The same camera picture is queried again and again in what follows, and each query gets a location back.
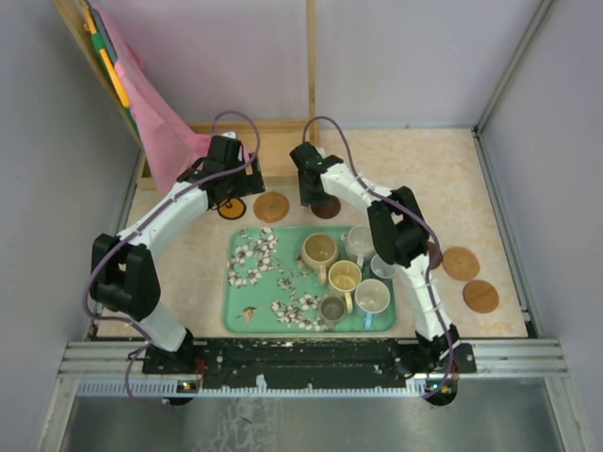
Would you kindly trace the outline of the dark reddish wooden coaster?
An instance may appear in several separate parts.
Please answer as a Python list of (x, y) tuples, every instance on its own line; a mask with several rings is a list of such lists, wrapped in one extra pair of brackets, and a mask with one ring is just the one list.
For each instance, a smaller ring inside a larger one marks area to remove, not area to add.
[(317, 217), (321, 219), (335, 218), (341, 210), (341, 203), (337, 197), (331, 197), (330, 200), (324, 204), (312, 204), (311, 211)]

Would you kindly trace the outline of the woven rattan coaster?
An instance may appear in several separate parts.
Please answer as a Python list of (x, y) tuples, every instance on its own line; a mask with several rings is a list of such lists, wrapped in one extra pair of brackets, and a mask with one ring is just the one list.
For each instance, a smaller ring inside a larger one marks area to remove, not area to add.
[(260, 195), (253, 204), (255, 216), (266, 223), (274, 223), (285, 218), (288, 211), (287, 197), (274, 191)]

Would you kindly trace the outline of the dark brown wooden coaster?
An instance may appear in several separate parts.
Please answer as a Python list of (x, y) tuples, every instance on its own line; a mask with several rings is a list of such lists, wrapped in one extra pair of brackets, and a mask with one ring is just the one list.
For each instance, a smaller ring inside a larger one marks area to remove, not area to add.
[(430, 259), (430, 269), (434, 270), (442, 263), (442, 251), (440, 251), (440, 249), (432, 241), (428, 241), (427, 245)]

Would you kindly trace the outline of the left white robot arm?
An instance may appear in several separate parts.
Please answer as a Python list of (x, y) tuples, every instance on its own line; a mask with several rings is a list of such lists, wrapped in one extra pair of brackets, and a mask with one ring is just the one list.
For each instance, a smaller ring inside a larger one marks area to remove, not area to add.
[(84, 300), (111, 311), (110, 320), (131, 325), (162, 351), (168, 368), (186, 373), (196, 362), (193, 335), (162, 303), (155, 263), (191, 221), (264, 190), (257, 154), (246, 152), (233, 132), (213, 136), (207, 155), (177, 178), (158, 205), (118, 234), (94, 240)]

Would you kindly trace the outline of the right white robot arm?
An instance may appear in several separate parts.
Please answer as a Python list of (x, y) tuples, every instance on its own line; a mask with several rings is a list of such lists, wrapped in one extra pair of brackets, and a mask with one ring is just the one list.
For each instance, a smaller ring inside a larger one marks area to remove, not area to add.
[(415, 312), (422, 364), (434, 373), (452, 367), (460, 337), (435, 287), (426, 224), (413, 191), (368, 180), (336, 155), (324, 155), (306, 141), (290, 157), (298, 172), (301, 204), (324, 204), (331, 197), (367, 214), (373, 247), (409, 291)]

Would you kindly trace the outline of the small blue-grey cup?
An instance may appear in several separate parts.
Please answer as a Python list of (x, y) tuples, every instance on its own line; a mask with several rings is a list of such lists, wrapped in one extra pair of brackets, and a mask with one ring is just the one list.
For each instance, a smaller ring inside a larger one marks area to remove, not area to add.
[(396, 277), (395, 268), (387, 264), (378, 254), (375, 254), (370, 261), (370, 271), (378, 279), (389, 281)]

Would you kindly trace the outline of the small grey cup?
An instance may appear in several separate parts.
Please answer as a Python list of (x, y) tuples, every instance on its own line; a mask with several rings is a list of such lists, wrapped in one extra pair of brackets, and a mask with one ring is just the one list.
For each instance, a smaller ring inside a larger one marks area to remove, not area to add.
[(319, 314), (325, 330), (331, 331), (347, 314), (346, 301), (337, 296), (329, 296), (320, 303)]

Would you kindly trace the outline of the light brown wooden coaster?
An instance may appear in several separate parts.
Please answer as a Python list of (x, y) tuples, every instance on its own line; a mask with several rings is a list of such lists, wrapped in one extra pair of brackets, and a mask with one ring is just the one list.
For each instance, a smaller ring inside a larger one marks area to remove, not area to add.
[(468, 282), (463, 289), (465, 304), (474, 312), (488, 314), (499, 305), (499, 295), (496, 288), (489, 282), (474, 280)]

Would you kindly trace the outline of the pink cloth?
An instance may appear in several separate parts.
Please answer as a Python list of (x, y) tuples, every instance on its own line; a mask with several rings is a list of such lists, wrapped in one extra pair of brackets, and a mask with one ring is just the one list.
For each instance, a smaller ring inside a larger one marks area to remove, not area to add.
[(207, 156), (211, 137), (193, 132), (178, 116), (147, 79), (141, 58), (107, 12), (97, 6), (93, 9), (116, 52), (115, 71), (130, 100), (156, 190), (166, 194), (185, 169)]

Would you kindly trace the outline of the beige mug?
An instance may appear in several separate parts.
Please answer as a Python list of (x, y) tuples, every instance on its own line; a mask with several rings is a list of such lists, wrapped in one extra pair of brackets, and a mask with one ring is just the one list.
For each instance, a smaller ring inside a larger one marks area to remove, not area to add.
[(339, 247), (327, 234), (311, 234), (301, 247), (301, 262), (318, 275), (321, 285), (327, 284), (328, 271), (339, 258)]

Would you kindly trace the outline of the white grey mug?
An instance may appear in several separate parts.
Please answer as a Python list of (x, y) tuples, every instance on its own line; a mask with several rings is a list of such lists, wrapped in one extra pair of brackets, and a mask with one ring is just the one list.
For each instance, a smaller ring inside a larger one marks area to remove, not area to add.
[(376, 254), (370, 228), (366, 225), (352, 227), (346, 234), (344, 251), (349, 261), (363, 269)]

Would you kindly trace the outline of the yellow mug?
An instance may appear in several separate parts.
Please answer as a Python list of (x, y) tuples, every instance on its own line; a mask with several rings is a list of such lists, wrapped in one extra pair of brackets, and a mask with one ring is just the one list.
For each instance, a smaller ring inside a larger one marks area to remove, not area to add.
[(341, 297), (345, 301), (346, 313), (353, 312), (353, 293), (362, 281), (363, 275), (359, 266), (348, 260), (334, 263), (328, 272), (330, 294)]

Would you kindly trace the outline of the light blue mug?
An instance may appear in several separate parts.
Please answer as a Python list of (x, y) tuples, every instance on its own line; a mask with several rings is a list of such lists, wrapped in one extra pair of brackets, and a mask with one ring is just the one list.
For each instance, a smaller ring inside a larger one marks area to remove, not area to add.
[(362, 281), (355, 289), (354, 312), (357, 313), (365, 331), (370, 331), (378, 315), (390, 305), (391, 294), (387, 285), (376, 279)]

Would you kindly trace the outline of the yellow green hanger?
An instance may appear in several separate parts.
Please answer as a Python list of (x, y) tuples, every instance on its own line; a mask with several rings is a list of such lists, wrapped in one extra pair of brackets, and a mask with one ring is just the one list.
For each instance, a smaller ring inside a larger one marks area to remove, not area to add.
[(86, 21), (85, 28), (90, 33), (92, 45), (102, 61), (102, 64), (106, 70), (111, 85), (113, 86), (122, 106), (124, 108), (129, 108), (131, 105), (129, 97), (115, 71), (113, 60), (111, 59), (110, 53), (108, 52), (106, 41), (104, 39), (103, 34), (101, 33), (101, 29), (96, 23), (93, 9), (88, 3), (84, 1), (80, 1), (79, 4), (84, 13)]

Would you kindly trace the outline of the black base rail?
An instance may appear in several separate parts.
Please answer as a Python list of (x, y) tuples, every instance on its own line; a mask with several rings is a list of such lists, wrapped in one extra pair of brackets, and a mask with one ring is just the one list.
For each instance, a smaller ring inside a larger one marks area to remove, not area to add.
[(250, 389), (262, 377), (270, 390), (402, 388), (420, 374), (472, 374), (473, 348), (439, 352), (423, 340), (399, 338), (199, 338), (180, 350), (151, 346), (145, 375), (191, 375), (205, 389)]

